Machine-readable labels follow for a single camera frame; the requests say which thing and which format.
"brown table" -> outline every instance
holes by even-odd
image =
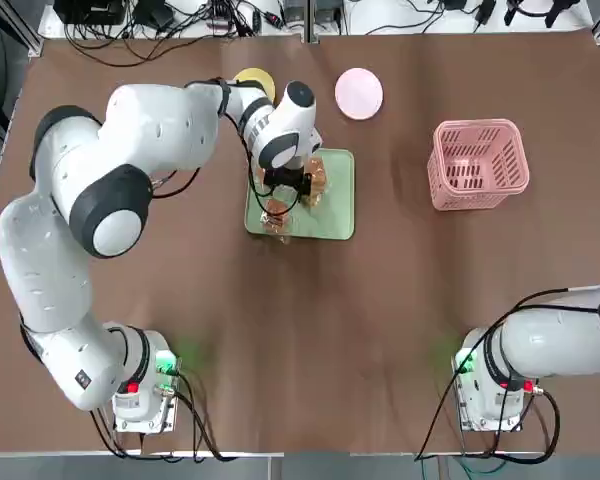
[[[98,55],[129,61],[120,46]],[[183,85],[249,66],[278,88],[307,82],[325,145],[354,153],[353,238],[285,246],[247,234],[243,151],[223,122],[214,158],[186,193],[152,205],[134,250],[93,262],[95,313],[204,352],[198,369],[221,450],[417,451],[470,327],[536,290],[600,282],[600,48],[586,31],[206,40],[113,69],[47,42],[9,133],[0,211],[32,187],[33,132],[50,108],[77,104],[104,119],[118,85]],[[385,89],[382,110],[363,123],[333,100],[353,66]],[[529,188],[493,211],[436,212],[425,170],[433,129],[489,117],[522,131]],[[562,410],[559,450],[600,453],[600,377],[543,383]],[[536,423],[529,417],[502,447],[543,450]],[[481,449],[489,437],[470,440]],[[191,449],[184,410],[176,433],[147,441],[171,448]],[[428,450],[459,449],[449,402]],[[102,450],[90,418],[22,345],[0,268],[0,452],[82,450]]]

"plastic basket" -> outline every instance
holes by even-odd
[[[493,208],[529,183],[520,131],[504,119],[441,123],[427,170],[438,210]]]

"green tray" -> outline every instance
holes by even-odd
[[[354,230],[355,168],[353,155],[347,150],[320,149],[327,174],[327,190],[318,205],[312,208],[302,203],[293,207],[291,228],[292,237],[321,238],[327,240],[348,240]],[[255,195],[247,184],[247,205],[244,212],[244,226],[250,233],[271,235],[260,222],[262,210]]]

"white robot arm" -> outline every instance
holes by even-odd
[[[453,362],[463,363],[456,380],[462,428],[517,428],[533,381],[600,373],[600,285],[568,289],[563,298],[512,313],[492,331],[472,330]]]
[[[164,428],[165,399],[155,387],[174,357],[157,332],[103,328],[93,318],[87,268],[89,254],[115,257],[139,240],[152,172],[203,166],[223,115],[261,167],[301,171],[321,144],[315,113],[313,93],[300,82],[274,108],[257,82],[215,79],[120,87],[103,125],[73,106],[42,120],[30,170],[35,187],[0,215],[0,260],[25,340],[76,407],[92,410],[113,397],[118,425]]]

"pink plate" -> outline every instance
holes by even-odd
[[[382,105],[382,84],[369,70],[352,68],[336,83],[336,103],[342,113],[354,120],[373,117]]]

